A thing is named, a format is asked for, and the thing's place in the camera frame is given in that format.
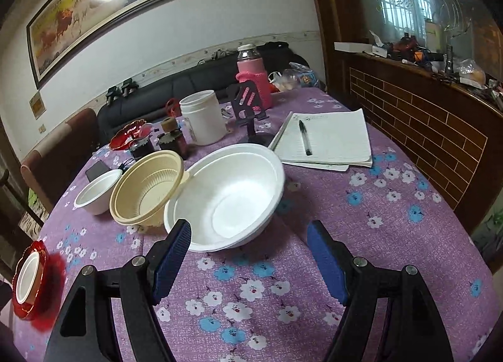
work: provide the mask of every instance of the picture frame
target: picture frame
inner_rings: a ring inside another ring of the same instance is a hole
[[[160,1],[48,0],[26,26],[37,89],[90,42]]]

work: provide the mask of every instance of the styrofoam bowl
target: styrofoam bowl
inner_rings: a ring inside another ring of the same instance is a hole
[[[37,293],[40,283],[42,267],[39,267],[40,254],[38,251],[31,253],[19,272],[18,281],[16,284],[16,300],[22,304],[24,302],[33,304],[35,294]]]
[[[262,145],[219,149],[188,172],[190,179],[164,207],[164,227],[169,233],[178,219],[186,219],[192,227],[190,251],[251,241],[265,229],[283,195],[283,164]]]
[[[98,176],[81,190],[75,198],[74,206],[83,207],[92,215],[105,213],[110,207],[110,196],[121,175],[120,169],[113,169]]]

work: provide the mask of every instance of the table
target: table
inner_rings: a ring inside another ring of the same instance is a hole
[[[274,94],[273,100],[257,129],[275,133],[290,111],[347,111],[315,88]],[[196,149],[185,167],[244,136],[246,129],[233,123],[220,142]],[[371,169],[340,173],[285,165],[285,194],[258,238],[242,248],[187,253],[170,295],[155,307],[179,362],[322,360],[344,308],[329,295],[306,246],[313,219],[374,266],[415,264],[437,303],[455,361],[472,358],[500,313],[491,273],[453,211],[407,156],[381,132],[368,131]],[[121,267],[166,236],[163,228],[124,227],[110,213],[94,217],[73,207],[87,184],[85,171],[97,159],[115,168],[129,157],[107,146],[97,151],[42,229],[49,251],[66,263],[64,296],[84,265]],[[113,309],[123,359],[135,360],[120,301]],[[380,300],[364,360],[373,360],[377,350],[384,309]],[[14,342],[29,362],[43,360],[49,335],[29,322],[14,326]]]

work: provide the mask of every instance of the red plate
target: red plate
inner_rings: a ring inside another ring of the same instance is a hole
[[[129,144],[133,139],[138,137],[140,129],[145,125],[145,119],[137,119],[121,129],[115,137],[110,141],[110,149],[112,151],[124,151],[129,148]]]
[[[20,304],[18,302],[18,299],[16,297],[16,284],[18,282],[18,276],[19,272],[21,271],[21,268],[23,267],[23,264],[25,263],[26,259],[28,256],[35,252],[38,251],[39,256],[40,256],[40,262],[39,262],[39,267],[42,267],[42,273],[40,274],[40,286],[39,289],[37,290],[37,293],[35,294],[35,300],[33,302],[33,305],[29,303],[22,303]],[[45,301],[40,301],[42,297],[42,293],[45,291],[45,288],[47,286],[47,265],[48,265],[48,260],[49,256],[47,253],[47,249],[45,247],[45,244],[42,241],[34,241],[31,246],[29,246],[25,252],[23,253],[23,256],[18,262],[18,265],[16,266],[16,274],[14,275],[14,278],[12,279],[12,305],[14,307],[14,313],[23,320],[26,321],[31,321],[33,320],[37,315],[40,314],[41,311],[43,311],[44,306],[45,306]]]

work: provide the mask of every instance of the beige plastic bowl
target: beige plastic bowl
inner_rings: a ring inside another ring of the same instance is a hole
[[[110,213],[124,226],[160,226],[163,209],[182,181],[183,160],[173,151],[158,151],[131,166],[115,185]]]

